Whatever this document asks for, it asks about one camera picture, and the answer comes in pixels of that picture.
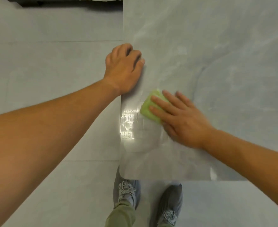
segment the green sponge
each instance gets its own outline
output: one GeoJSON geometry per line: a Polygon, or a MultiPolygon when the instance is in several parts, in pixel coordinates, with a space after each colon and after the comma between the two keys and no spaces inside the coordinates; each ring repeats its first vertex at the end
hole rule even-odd
{"type": "Polygon", "coordinates": [[[162,108],[160,108],[158,105],[156,105],[154,102],[151,101],[151,96],[156,96],[159,97],[160,99],[169,102],[167,100],[167,98],[164,97],[164,95],[160,92],[159,89],[157,90],[153,90],[149,96],[147,97],[147,99],[144,101],[143,105],[141,106],[140,109],[140,114],[144,115],[145,117],[157,122],[157,123],[161,123],[161,119],[157,116],[155,116],[152,112],[150,112],[149,110],[149,106],[153,106],[156,107],[160,110],[162,110],[162,108]]]}

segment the hand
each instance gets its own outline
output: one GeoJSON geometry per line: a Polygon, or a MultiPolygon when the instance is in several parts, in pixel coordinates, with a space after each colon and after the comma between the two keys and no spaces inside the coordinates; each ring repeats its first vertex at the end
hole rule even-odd
{"type": "Polygon", "coordinates": [[[167,134],[185,146],[205,149],[205,143],[215,128],[185,95],[180,92],[175,96],[168,91],[162,93],[170,103],[156,96],[151,100],[164,111],[155,107],[149,109],[162,120],[167,134]]]}
{"type": "Polygon", "coordinates": [[[136,85],[144,63],[141,52],[133,50],[131,44],[119,45],[105,59],[106,69],[103,79],[122,95],[136,85]]]}

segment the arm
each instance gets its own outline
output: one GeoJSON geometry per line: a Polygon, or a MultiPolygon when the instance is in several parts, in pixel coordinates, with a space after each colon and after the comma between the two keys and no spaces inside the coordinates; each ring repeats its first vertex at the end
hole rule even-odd
{"type": "Polygon", "coordinates": [[[62,161],[102,110],[134,87],[144,65],[143,59],[136,63],[140,56],[130,44],[118,46],[106,58],[102,80],[0,115],[0,225],[62,161]]]}
{"type": "Polygon", "coordinates": [[[179,92],[174,96],[163,91],[163,95],[171,104],[152,97],[152,101],[164,111],[154,107],[150,110],[162,119],[164,129],[173,140],[188,147],[204,149],[246,177],[278,205],[278,152],[216,130],[179,92]]]}

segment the olive green pants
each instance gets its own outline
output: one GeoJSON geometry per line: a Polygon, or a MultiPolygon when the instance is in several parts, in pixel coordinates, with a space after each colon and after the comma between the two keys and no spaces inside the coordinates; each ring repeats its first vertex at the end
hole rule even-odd
{"type": "MultiPolygon", "coordinates": [[[[133,206],[127,201],[118,202],[108,216],[105,227],[132,227],[136,220],[133,206]]],[[[158,227],[172,227],[170,224],[161,224],[158,227]]]]}

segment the forearm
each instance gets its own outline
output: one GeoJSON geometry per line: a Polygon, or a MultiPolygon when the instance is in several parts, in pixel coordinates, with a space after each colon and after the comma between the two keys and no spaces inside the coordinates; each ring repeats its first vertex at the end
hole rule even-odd
{"type": "Polygon", "coordinates": [[[213,130],[205,150],[233,168],[278,205],[278,152],[213,130]]]}
{"type": "Polygon", "coordinates": [[[0,115],[0,223],[62,161],[118,96],[105,81],[0,115]]]}

